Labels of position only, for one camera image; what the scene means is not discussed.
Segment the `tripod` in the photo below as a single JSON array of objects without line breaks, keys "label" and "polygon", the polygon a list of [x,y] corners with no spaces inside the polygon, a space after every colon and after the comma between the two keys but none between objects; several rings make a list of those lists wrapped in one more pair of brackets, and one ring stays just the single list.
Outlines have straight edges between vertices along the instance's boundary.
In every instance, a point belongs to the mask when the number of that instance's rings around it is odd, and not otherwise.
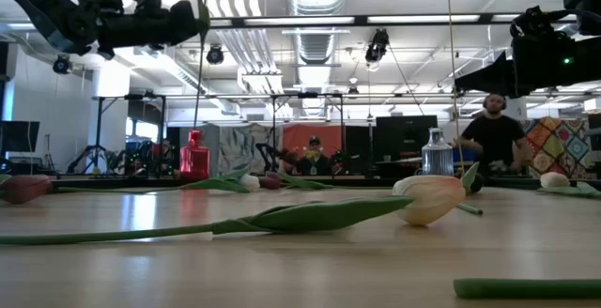
[{"label": "tripod", "polygon": [[46,141],[46,153],[44,153],[44,167],[48,170],[55,171],[53,156],[50,153],[50,133],[44,135],[44,141]]}]

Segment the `colorful quilt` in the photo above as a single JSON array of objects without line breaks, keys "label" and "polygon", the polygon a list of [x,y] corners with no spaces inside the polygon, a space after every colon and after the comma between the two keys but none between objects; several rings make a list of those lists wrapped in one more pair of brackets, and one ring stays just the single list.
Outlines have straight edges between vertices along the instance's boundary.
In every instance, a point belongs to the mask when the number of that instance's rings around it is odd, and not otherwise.
[{"label": "colorful quilt", "polygon": [[585,119],[543,117],[520,121],[532,148],[530,173],[540,177],[557,172],[569,178],[586,179],[586,168],[592,164],[591,143],[584,132]]},{"label": "colorful quilt", "polygon": [[[256,144],[273,145],[270,130],[271,127],[257,124],[221,127],[218,174],[222,176],[240,169],[248,169],[250,173],[264,173],[265,161],[256,149]],[[275,141],[278,149],[282,149],[282,136],[282,128],[276,128]]]}]

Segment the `man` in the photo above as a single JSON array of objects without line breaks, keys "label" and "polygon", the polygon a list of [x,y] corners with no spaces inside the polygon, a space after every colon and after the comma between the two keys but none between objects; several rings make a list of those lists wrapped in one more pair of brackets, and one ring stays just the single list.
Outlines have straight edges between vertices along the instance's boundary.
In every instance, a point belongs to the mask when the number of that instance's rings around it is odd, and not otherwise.
[{"label": "man", "polygon": [[309,138],[309,148],[296,163],[297,171],[304,176],[331,175],[330,160],[321,154],[321,139],[316,135]]},{"label": "man", "polygon": [[[483,105],[483,116],[474,119],[457,142],[462,147],[478,153],[478,161],[484,170],[502,170],[502,167],[508,167],[519,171],[528,166],[532,157],[524,130],[517,121],[501,113],[505,108],[505,98],[490,94],[485,98]],[[517,147],[515,160],[513,143]]]}]

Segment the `camera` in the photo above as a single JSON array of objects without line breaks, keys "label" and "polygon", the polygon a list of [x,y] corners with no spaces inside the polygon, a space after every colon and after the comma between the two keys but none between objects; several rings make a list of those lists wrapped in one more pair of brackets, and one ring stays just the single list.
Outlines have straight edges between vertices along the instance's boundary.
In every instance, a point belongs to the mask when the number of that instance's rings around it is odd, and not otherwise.
[{"label": "camera", "polygon": [[223,63],[223,51],[220,44],[211,44],[207,54],[207,61],[211,65],[219,65]]},{"label": "camera", "polygon": [[386,48],[389,44],[390,41],[386,29],[379,28],[376,30],[376,34],[367,47],[365,61],[367,61],[368,64],[379,62],[380,59],[382,59],[382,57],[386,54]]},{"label": "camera", "polygon": [[73,65],[69,61],[69,56],[59,55],[54,61],[53,71],[58,74],[70,74],[73,72]]},{"label": "camera", "polygon": [[513,60],[502,54],[490,66],[455,81],[459,90],[498,93],[510,98],[527,96],[538,88],[568,86],[601,79],[601,38],[575,41],[555,23],[576,15],[584,36],[601,35],[601,0],[563,0],[564,10],[526,10],[511,24]]}]

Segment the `wooden table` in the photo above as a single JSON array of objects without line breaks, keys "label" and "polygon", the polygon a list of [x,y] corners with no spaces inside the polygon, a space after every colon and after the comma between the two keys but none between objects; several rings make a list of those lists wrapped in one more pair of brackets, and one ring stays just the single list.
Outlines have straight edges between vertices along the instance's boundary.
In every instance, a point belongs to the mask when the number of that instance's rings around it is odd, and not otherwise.
[{"label": "wooden table", "polygon": [[[209,223],[310,200],[388,191],[60,194],[0,205],[0,234]],[[426,228],[393,214],[335,233],[211,235],[0,247],[2,308],[599,307],[601,301],[469,301],[459,277],[601,278],[601,202],[484,189]]]}]

